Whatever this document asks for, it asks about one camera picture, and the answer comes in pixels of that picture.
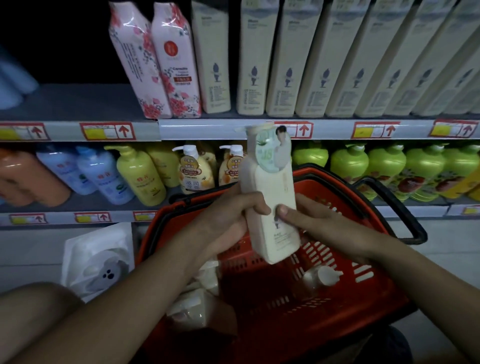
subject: price tag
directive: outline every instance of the price tag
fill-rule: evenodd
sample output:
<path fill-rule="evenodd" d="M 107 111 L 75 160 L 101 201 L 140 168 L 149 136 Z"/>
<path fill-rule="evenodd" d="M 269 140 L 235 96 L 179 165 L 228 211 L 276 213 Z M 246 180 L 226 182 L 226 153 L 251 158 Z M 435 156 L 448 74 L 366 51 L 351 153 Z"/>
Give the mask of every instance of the price tag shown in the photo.
<path fill-rule="evenodd" d="M 131 122 L 81 122 L 80 128 L 86 140 L 136 140 Z"/>
<path fill-rule="evenodd" d="M 434 138 L 470 138 L 479 122 L 471 120 L 435 120 L 429 136 Z"/>
<path fill-rule="evenodd" d="M 36 214 L 10 214 L 12 225 L 42 225 L 48 224 L 44 213 Z"/>
<path fill-rule="evenodd" d="M 0 140 L 50 140 L 42 122 L 0 122 Z"/>
<path fill-rule="evenodd" d="M 352 139 L 391 139 L 400 121 L 356 121 Z"/>
<path fill-rule="evenodd" d="M 471 205 L 466 206 L 462 213 L 462 215 L 480 215 L 480 205 Z"/>
<path fill-rule="evenodd" d="M 74 212 L 75 221 L 79 224 L 89 224 L 92 222 L 112 222 L 110 213 L 102 212 Z"/>
<path fill-rule="evenodd" d="M 135 221 L 152 221 L 156 211 L 132 211 Z"/>
<path fill-rule="evenodd" d="M 284 125 L 292 139 L 311 139 L 313 123 L 310 121 L 276 121 L 275 125 Z"/>

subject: red circle logo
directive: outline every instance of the red circle logo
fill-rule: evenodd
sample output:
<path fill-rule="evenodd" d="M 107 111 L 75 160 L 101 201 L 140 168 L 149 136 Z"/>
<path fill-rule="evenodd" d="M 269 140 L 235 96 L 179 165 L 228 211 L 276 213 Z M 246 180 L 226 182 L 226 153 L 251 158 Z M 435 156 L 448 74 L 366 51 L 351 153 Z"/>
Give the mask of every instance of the red circle logo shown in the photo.
<path fill-rule="evenodd" d="M 163 49 L 171 57 L 175 57 L 179 52 L 179 48 L 171 40 L 169 40 L 168 42 L 165 42 L 165 44 L 163 45 Z"/>

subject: forearm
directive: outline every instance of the forearm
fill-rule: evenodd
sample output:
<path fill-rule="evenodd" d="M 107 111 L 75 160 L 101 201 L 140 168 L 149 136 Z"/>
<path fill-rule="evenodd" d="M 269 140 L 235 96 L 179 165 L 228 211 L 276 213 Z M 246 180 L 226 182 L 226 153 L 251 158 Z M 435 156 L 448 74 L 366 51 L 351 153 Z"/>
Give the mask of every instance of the forearm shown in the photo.
<path fill-rule="evenodd" d="M 207 255 L 202 242 L 180 233 L 12 363 L 127 363 Z"/>
<path fill-rule="evenodd" d="M 480 291 L 396 239 L 375 259 L 473 363 L 480 363 Z"/>

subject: red arrow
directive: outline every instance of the red arrow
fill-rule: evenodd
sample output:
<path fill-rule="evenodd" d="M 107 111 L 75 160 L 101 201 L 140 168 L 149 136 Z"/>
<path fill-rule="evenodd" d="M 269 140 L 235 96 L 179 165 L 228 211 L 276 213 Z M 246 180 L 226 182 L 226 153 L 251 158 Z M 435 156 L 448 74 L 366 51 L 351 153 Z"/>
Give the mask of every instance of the red arrow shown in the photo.
<path fill-rule="evenodd" d="M 472 127 L 470 125 L 467 125 L 463 130 L 463 135 L 467 135 L 469 132 L 472 131 Z"/>
<path fill-rule="evenodd" d="M 393 125 L 390 125 L 390 126 L 387 128 L 387 131 L 388 131 L 387 136 L 392 135 L 392 133 L 393 133 L 395 130 L 396 130 L 396 128 L 395 128 Z"/>
<path fill-rule="evenodd" d="M 309 131 L 309 127 L 306 125 L 302 125 L 299 130 L 301 131 L 301 136 L 305 136 L 305 132 Z"/>
<path fill-rule="evenodd" d="M 38 129 L 37 127 L 33 128 L 32 132 L 36 134 L 37 138 L 40 138 L 40 134 L 42 134 L 42 130 Z"/>
<path fill-rule="evenodd" d="M 128 130 L 128 128 L 126 128 L 125 126 L 121 126 L 119 128 L 119 132 L 123 133 L 123 137 L 126 138 L 127 137 L 127 133 L 129 132 L 130 130 Z"/>

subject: blue bottle with red text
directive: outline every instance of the blue bottle with red text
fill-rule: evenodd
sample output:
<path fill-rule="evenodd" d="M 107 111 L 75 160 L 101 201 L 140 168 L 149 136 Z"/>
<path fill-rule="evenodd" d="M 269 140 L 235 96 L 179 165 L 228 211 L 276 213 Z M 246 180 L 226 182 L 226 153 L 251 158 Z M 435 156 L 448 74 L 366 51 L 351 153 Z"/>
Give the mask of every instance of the blue bottle with red text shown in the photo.
<path fill-rule="evenodd" d="M 76 146 L 80 156 L 78 169 L 98 188 L 103 196 L 114 205 L 123 205 L 135 196 L 120 176 L 117 161 L 106 150 L 95 150 L 86 146 Z"/>
<path fill-rule="evenodd" d="M 67 186 L 78 194 L 92 194 L 95 185 L 77 167 L 78 154 L 64 145 L 41 144 L 37 158 Z"/>

